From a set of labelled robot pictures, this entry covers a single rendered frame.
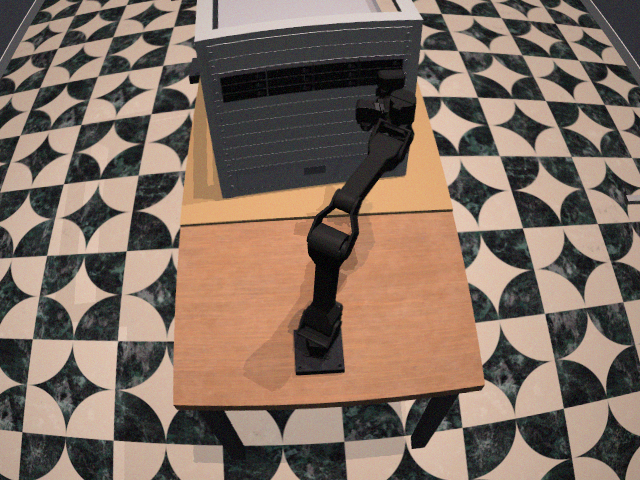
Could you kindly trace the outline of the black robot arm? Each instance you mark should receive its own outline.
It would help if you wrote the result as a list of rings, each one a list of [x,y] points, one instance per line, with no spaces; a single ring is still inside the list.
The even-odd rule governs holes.
[[[384,120],[381,119],[384,117],[382,97],[377,98],[377,102],[357,100],[357,124],[363,131],[374,126],[368,141],[368,156],[345,185],[335,191],[330,204],[315,216],[307,236],[308,254],[316,266],[314,305],[312,302],[303,311],[296,332],[306,338],[305,357],[330,359],[331,346],[342,325],[343,305],[336,301],[339,268],[351,254],[359,235],[357,215],[362,205],[361,197],[365,199],[384,172],[394,170],[403,162],[414,139],[411,124],[415,119],[416,101],[415,94],[408,90],[393,91],[389,117]],[[381,129],[389,136],[380,133]],[[335,208],[350,214],[351,235],[322,223],[323,218]]]

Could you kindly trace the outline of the light wooden board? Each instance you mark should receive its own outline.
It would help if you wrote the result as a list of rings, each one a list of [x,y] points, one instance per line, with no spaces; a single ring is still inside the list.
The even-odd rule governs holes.
[[[407,175],[380,178],[358,216],[453,212],[436,141],[417,81],[414,139]],[[314,219],[345,183],[222,198],[199,79],[187,157],[180,227]]]

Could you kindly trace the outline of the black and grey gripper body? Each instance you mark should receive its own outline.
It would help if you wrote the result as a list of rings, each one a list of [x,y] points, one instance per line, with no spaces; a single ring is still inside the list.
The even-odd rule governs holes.
[[[384,117],[386,120],[389,117],[389,104],[391,92],[402,89],[405,84],[405,74],[399,70],[380,70],[377,72],[377,85],[380,88],[380,98],[384,101]]]

